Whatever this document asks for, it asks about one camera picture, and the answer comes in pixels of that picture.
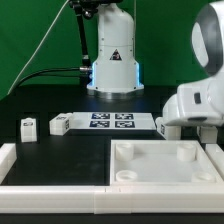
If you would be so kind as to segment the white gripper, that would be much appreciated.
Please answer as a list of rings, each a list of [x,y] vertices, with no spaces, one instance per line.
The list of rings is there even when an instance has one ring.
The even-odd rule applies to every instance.
[[[222,126],[224,112],[219,112],[211,103],[209,84],[212,79],[204,79],[181,84],[162,110],[167,126]]]

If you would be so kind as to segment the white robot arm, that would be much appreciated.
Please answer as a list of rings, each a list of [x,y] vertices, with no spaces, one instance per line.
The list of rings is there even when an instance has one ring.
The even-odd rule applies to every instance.
[[[134,22],[116,4],[99,7],[98,58],[88,92],[122,97],[144,89],[133,56]],[[191,34],[194,55],[206,79],[181,84],[162,110],[168,126],[224,125],[224,0],[206,4]]]

